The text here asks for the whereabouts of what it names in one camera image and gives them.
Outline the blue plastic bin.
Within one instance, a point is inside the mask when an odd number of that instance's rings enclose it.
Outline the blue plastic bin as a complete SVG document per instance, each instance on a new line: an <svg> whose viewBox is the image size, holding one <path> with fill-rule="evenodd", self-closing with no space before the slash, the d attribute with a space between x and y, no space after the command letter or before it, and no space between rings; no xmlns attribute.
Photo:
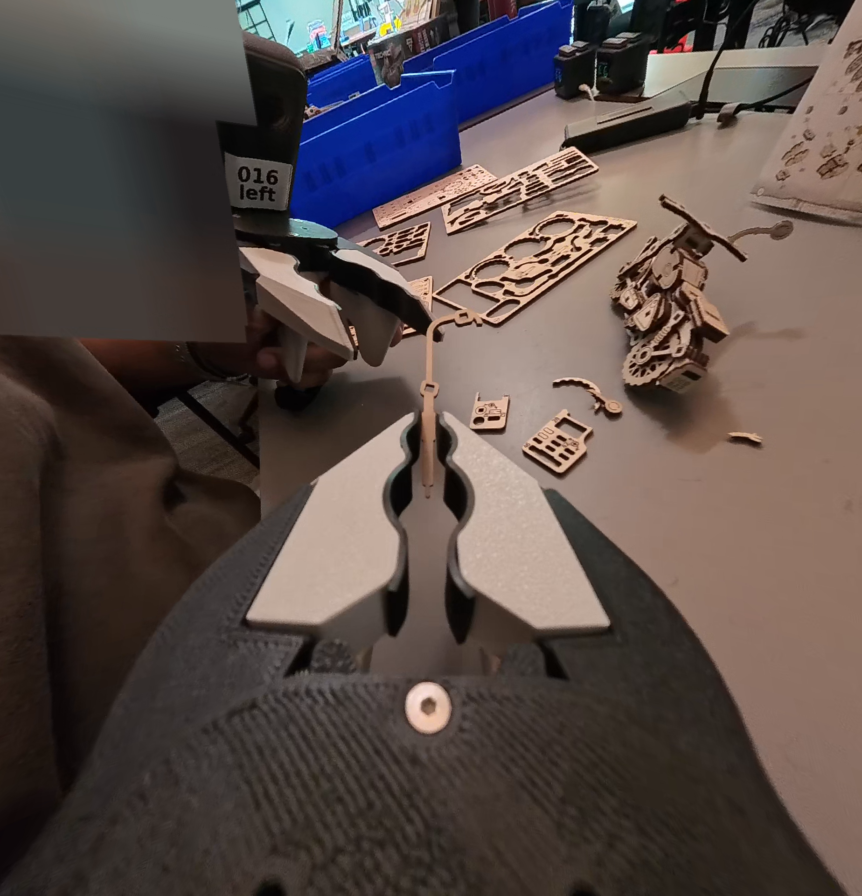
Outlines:
<svg viewBox="0 0 862 896"><path fill-rule="evenodd" d="M315 73L307 84L307 105L323 107L366 93L377 85L377 80L371 56L360 54Z"/></svg>
<svg viewBox="0 0 862 896"><path fill-rule="evenodd" d="M503 16L432 51L430 68L452 72L459 125L552 87L557 51L571 37L571 2Z"/></svg>
<svg viewBox="0 0 862 896"><path fill-rule="evenodd" d="M404 74L306 120L291 215L334 228L458 168L453 76Z"/></svg>

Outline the black metal frame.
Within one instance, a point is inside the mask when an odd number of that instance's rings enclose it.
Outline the black metal frame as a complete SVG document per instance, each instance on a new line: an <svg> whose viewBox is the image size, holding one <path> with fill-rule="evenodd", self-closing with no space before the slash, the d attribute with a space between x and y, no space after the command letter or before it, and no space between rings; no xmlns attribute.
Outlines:
<svg viewBox="0 0 862 896"><path fill-rule="evenodd" d="M156 420L179 455L195 472L236 478L256 476L257 388L203 383L147 394L140 403Z"/></svg>

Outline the hook-shaped wooden part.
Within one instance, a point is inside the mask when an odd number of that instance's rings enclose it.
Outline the hook-shaped wooden part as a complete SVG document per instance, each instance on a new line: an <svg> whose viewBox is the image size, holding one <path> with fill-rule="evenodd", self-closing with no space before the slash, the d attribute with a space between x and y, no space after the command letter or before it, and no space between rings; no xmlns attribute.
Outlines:
<svg viewBox="0 0 862 896"><path fill-rule="evenodd" d="M432 496L435 480L436 441L437 441L437 413L435 399L439 392L439 385L434 379L434 344L439 330L453 323L457 327L474 325L482 327L484 321L480 314L470 309L460 309L447 315L442 315L433 320L425 333L425 377L420 385L420 394L423 399L421 411L421 480L425 498Z"/></svg>

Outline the slotted wooden piece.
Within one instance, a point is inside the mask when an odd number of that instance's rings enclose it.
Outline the slotted wooden piece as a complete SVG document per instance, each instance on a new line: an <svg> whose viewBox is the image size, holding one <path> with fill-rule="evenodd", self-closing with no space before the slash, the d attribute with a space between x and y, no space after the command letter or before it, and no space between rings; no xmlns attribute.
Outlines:
<svg viewBox="0 0 862 896"><path fill-rule="evenodd" d="M556 476L564 476L587 454L594 429L561 409L523 445L522 453Z"/></svg>

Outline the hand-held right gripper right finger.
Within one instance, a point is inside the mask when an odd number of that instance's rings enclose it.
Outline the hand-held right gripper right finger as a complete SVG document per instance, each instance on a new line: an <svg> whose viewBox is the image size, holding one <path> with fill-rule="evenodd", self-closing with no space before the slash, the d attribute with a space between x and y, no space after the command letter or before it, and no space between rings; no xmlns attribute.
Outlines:
<svg viewBox="0 0 862 896"><path fill-rule="evenodd" d="M458 644L603 633L605 609L537 480L448 412L438 416L447 548L445 611Z"/></svg>

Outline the long wooden parts sheet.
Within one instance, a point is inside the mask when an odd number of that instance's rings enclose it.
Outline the long wooden parts sheet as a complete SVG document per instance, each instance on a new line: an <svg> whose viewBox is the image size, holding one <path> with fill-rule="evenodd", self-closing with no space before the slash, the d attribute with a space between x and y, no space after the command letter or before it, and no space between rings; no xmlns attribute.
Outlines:
<svg viewBox="0 0 862 896"><path fill-rule="evenodd" d="M452 236L470 230L595 173L598 166L582 151L563 149L448 202L442 210L445 232Z"/></svg>

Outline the curved toothed wooden piece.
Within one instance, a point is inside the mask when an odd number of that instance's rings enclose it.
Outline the curved toothed wooden piece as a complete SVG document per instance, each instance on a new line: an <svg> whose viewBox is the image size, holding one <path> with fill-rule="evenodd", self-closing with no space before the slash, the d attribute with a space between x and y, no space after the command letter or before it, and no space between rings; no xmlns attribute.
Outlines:
<svg viewBox="0 0 862 896"><path fill-rule="evenodd" d="M600 387L589 379L567 376L557 378L552 382L553 388L568 386L581 388L589 395L594 413L602 412L610 418L617 418L624 412L624 406L619 400L605 397Z"/></svg>

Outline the small wooden parts sheet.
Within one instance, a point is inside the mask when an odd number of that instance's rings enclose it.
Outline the small wooden parts sheet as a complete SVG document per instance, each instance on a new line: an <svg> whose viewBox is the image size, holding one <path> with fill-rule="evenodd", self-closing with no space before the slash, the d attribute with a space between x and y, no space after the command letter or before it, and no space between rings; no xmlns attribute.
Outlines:
<svg viewBox="0 0 862 896"><path fill-rule="evenodd" d="M429 221L394 230L357 243L394 267L425 258L432 225Z"/></svg>

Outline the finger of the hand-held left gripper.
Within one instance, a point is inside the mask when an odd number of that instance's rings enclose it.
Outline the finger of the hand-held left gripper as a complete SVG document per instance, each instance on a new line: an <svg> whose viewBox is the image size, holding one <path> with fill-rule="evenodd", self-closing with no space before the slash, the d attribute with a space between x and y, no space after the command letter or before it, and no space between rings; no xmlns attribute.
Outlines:
<svg viewBox="0 0 862 896"><path fill-rule="evenodd" d="M356 332L358 354L380 366L400 325L426 334L432 322L425 301L396 269L373 252L340 248L327 253L325 267L302 269L339 311L346 334Z"/></svg>
<svg viewBox="0 0 862 896"><path fill-rule="evenodd" d="M313 280L299 271L291 254L268 248L241 246L241 267L257 275L257 304L282 325L280 350L284 360L304 360L309 343L343 360L354 352L341 309L326 298Z"/></svg>

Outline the wooden motorcycle model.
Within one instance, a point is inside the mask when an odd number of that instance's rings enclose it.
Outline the wooden motorcycle model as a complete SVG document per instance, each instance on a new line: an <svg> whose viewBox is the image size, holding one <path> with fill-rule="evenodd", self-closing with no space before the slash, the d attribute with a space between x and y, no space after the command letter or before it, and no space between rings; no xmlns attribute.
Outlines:
<svg viewBox="0 0 862 896"><path fill-rule="evenodd" d="M661 195L659 202L682 223L665 237L650 238L620 268L610 298L628 339L621 370L624 385L681 394L708 372L704 343L721 342L730 333L704 292L709 276L705 256L720 246L743 263L748 256L738 245L742 238L763 235L784 240L794 231L794 223L782 219L770 227L725 237L671 197Z"/></svg>

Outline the black battery charger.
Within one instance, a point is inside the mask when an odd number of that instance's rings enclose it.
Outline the black battery charger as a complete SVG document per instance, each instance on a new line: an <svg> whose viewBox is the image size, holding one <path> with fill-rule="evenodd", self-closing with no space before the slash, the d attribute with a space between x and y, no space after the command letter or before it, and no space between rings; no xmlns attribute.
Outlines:
<svg viewBox="0 0 862 896"><path fill-rule="evenodd" d="M605 96L638 91L645 84L652 39L640 32L621 32L605 39L596 53L596 90Z"/></svg>
<svg viewBox="0 0 862 896"><path fill-rule="evenodd" d="M586 41L560 46L554 57L554 92L559 98L594 98L597 50Z"/></svg>

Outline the person's left hand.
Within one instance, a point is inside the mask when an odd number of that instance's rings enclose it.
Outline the person's left hand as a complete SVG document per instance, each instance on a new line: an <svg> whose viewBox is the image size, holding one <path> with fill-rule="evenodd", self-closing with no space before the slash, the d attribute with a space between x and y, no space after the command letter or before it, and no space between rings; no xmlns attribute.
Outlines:
<svg viewBox="0 0 862 896"><path fill-rule="evenodd" d="M246 342L250 371L263 379L275 380L303 391L321 387L332 374L347 363L322 346L305 342L285 325L259 308L248 311ZM301 354L299 376L291 377L287 362Z"/></svg>

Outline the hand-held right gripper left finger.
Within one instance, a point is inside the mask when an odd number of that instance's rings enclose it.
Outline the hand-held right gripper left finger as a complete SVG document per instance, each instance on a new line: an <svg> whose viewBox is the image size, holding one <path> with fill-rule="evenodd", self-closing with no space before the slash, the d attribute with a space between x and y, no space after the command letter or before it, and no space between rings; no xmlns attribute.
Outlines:
<svg viewBox="0 0 862 896"><path fill-rule="evenodd" d="M409 603L407 537L418 414L381 431L319 476L297 512L246 622L318 641L395 636Z"/></svg>

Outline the paper instruction booklet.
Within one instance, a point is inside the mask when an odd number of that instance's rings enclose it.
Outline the paper instruction booklet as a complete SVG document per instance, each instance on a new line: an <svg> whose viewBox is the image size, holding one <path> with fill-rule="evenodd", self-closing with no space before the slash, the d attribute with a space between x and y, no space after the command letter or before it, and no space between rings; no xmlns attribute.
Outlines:
<svg viewBox="0 0 862 896"><path fill-rule="evenodd" d="M751 199L862 226L862 1L823 53Z"/></svg>

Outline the grey monitor base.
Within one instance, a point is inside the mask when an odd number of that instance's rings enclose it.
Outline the grey monitor base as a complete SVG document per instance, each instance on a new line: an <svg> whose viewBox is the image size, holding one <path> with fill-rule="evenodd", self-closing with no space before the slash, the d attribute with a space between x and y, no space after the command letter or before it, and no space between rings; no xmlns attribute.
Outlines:
<svg viewBox="0 0 862 896"><path fill-rule="evenodd" d="M826 44L772 49L730 49L720 54L716 69L791 70L802 78L813 73L828 49ZM704 75L717 51L682 52L649 56L647 76L640 95L652 98Z"/></svg>

